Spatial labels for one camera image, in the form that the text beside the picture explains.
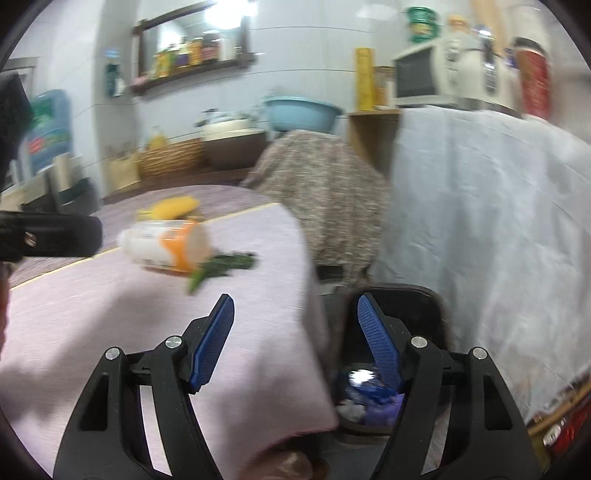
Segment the person right hand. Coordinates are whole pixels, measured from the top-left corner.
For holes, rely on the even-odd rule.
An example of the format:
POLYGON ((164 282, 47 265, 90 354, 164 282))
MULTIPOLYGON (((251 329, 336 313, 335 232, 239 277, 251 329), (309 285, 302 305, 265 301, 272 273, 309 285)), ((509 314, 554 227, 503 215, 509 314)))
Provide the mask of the person right hand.
POLYGON ((314 467, 303 452, 267 450, 246 466, 238 479, 243 480, 308 480, 314 477, 314 467))

